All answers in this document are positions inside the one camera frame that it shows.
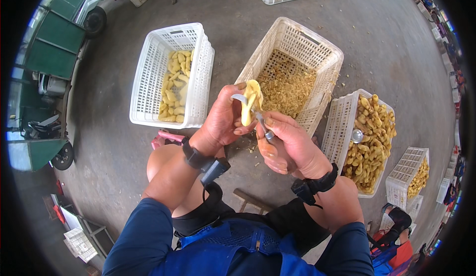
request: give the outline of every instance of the black shorts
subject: black shorts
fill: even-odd
[[[330,235],[327,229],[318,225],[309,216],[299,198],[295,198],[286,205],[278,207],[265,215],[260,215],[236,213],[221,200],[223,192],[215,182],[207,186],[207,192],[210,196],[205,203],[188,214],[172,219],[177,237],[191,236],[217,220],[240,218],[264,223],[281,237],[292,233],[296,241],[297,251],[303,256]]]
[[[390,228],[388,233],[381,237],[377,241],[377,245],[388,246],[400,237],[400,234],[410,227],[412,224],[412,218],[405,211],[400,208],[393,208],[388,214],[395,224]]]

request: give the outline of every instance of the concrete floor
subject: concrete floor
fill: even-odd
[[[107,12],[105,33],[88,44],[69,101],[68,131],[75,163],[67,171],[57,171],[57,177],[80,212],[106,225],[112,236],[119,235],[148,184],[146,163],[152,151],[150,141],[157,134],[157,128],[132,124],[128,118],[146,34],[181,23],[203,24],[216,51],[210,108],[219,90],[235,81],[280,16],[316,31],[344,52],[333,97],[363,88],[395,109],[398,135],[385,177],[407,146],[430,148],[430,178],[421,192],[424,202],[412,236],[414,249],[436,232],[445,207],[435,199],[454,142],[455,111],[435,39],[412,0],[295,0],[273,6],[261,0],[178,0],[176,5],[170,0],[148,0],[139,8],[129,0],[117,0]],[[319,142],[325,126],[323,118],[317,130]],[[235,188],[271,206],[294,198],[289,189],[293,178],[272,172],[258,151],[250,154],[245,149],[255,141],[241,138],[231,145],[232,167],[218,180],[224,201],[237,210]],[[378,230],[379,210],[386,200],[384,182],[372,199],[360,199],[366,222],[372,221],[372,232]],[[321,244],[305,259],[315,262],[324,247]]]

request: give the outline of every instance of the hand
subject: hand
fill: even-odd
[[[226,85],[218,94],[203,126],[190,139],[190,146],[200,153],[213,156],[224,145],[231,144],[256,126],[253,121],[248,126],[241,124],[241,102],[231,98],[233,94],[243,94],[246,83]]]
[[[296,162],[299,171],[293,172],[294,177],[318,179],[332,171],[329,160],[293,118],[274,111],[264,113],[263,117],[266,128],[283,140],[286,152]],[[287,174],[286,160],[279,157],[277,149],[268,143],[261,125],[256,129],[259,152],[264,157],[265,164],[275,172]]]

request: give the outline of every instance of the blue apron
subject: blue apron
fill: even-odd
[[[388,261],[393,259],[396,256],[396,249],[399,246],[395,245],[392,242],[388,249],[384,252],[377,250],[374,252],[372,257],[372,266],[374,266],[374,275],[375,276],[385,276],[393,272],[393,268],[388,264]]]
[[[282,255],[281,276],[324,276],[301,259],[291,234],[280,238],[268,226],[250,220],[231,219],[217,227],[210,225],[193,236],[181,238],[182,249],[169,252],[149,276],[225,276],[238,249]]]

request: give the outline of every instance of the crate handle hole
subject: crate handle hole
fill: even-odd
[[[320,45],[321,43],[314,40],[312,37],[308,36],[307,34],[303,33],[302,31],[299,33],[301,36],[305,37],[306,39],[312,41],[314,44]]]

